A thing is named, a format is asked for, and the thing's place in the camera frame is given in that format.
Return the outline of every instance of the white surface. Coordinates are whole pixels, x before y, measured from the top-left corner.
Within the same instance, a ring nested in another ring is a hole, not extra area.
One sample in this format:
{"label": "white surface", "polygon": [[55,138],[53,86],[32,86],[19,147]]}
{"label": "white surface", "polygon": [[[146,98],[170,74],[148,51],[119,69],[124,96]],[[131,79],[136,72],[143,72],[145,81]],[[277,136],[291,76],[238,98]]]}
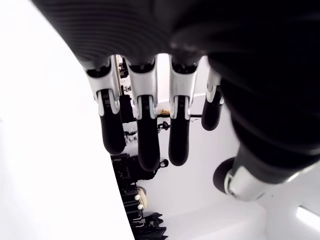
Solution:
{"label": "white surface", "polygon": [[134,239],[82,67],[28,1],[0,28],[0,239]]}
{"label": "white surface", "polygon": [[268,240],[320,240],[320,232],[300,221],[300,205],[320,213],[320,165],[289,183],[276,186],[258,202],[267,210]]}
{"label": "white surface", "polygon": [[170,240],[250,240],[265,232],[266,212],[255,202],[229,199],[163,220]]}
{"label": "white surface", "polygon": [[308,226],[320,232],[320,217],[318,215],[315,215],[302,207],[298,207],[296,217]]}

